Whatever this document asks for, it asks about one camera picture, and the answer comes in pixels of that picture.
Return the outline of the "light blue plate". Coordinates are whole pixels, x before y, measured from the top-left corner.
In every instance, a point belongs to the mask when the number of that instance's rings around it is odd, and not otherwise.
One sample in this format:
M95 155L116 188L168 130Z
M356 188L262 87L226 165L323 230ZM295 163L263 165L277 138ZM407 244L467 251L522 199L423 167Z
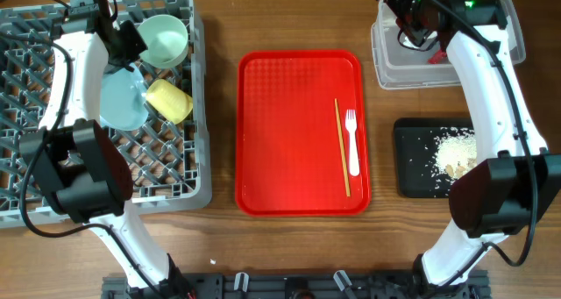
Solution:
M132 63L125 68L106 74L102 80L100 124L121 131L133 131L148 118L145 107L147 85L138 67Z

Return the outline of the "rice and peanut scraps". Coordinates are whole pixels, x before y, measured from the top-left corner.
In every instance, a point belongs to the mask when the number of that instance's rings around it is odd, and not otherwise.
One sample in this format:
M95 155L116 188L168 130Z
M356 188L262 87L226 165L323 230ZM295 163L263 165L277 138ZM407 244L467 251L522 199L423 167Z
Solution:
M476 166L477 147L474 130L465 127L441 127L434 138L432 174L455 182Z

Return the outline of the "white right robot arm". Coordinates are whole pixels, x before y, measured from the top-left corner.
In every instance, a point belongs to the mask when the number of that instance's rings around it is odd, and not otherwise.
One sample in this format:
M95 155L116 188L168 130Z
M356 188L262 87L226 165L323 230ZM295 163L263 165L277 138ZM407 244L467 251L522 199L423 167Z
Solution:
M508 50L500 0L379 0L420 50L430 35L458 74L477 146L477 163L451 186L451 221L414 263L417 293L451 295L490 250L536 225L560 190L551 153L524 102Z

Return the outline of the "wooden chopstick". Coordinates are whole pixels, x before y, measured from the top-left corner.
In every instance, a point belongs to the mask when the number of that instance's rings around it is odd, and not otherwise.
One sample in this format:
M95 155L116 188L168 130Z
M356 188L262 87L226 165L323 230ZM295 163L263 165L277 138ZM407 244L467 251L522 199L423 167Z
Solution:
M343 131L342 131L342 125L341 125L341 118L340 118L340 113L339 113L338 100L336 98L334 99L334 108L335 108L335 117L336 117L336 123L337 123L337 135L338 135L338 143L339 143L339 150L340 150L340 156L341 156L341 164L342 164L342 169L343 169L345 195L346 195L347 198L349 198L349 197L351 197L351 188L350 188L347 166L346 166L346 157L345 157L345 150L344 150L344 139L343 139Z

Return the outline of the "yellow plastic cup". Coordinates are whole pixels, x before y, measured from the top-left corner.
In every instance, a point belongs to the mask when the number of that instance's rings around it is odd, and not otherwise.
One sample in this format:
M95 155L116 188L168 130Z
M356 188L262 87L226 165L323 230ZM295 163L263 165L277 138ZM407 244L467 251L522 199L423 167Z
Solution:
M193 110L193 99L172 83L156 80L146 92L146 101L167 121L177 125Z

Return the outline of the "red snack wrapper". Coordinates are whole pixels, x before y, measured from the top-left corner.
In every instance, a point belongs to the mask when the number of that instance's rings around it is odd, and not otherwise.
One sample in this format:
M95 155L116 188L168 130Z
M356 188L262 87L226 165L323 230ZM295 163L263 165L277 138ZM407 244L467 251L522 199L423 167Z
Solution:
M447 57L447 53L441 49L436 51L429 59L429 64L439 64Z

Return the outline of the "white plastic fork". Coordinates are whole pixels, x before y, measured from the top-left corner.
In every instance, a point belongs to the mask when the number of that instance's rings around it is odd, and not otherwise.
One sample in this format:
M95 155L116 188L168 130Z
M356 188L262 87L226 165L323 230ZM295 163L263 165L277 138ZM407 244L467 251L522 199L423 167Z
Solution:
M356 111L349 109L345 113L345 128L349 134L349 173L351 176L358 176L360 173L359 153L356 140L356 132L358 128Z

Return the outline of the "green plastic bowl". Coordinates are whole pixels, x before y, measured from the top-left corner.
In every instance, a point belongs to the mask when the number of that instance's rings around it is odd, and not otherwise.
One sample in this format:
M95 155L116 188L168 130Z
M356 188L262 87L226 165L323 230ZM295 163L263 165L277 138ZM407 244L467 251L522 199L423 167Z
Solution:
M147 49L139 56L156 68L174 68L188 54L188 30L180 19L172 15L156 15L137 28Z

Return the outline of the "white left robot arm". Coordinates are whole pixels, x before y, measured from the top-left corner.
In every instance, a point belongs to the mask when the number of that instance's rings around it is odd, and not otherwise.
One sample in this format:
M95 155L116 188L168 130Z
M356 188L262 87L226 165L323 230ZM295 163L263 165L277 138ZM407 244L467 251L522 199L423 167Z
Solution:
M193 298L195 289L153 240L131 200L131 171L100 126L105 71L130 70L147 49L134 25L119 26L117 0L70 0L46 45L55 53L49 104L19 152L27 169L20 194L35 182L49 206L92 231L126 273L131 298Z

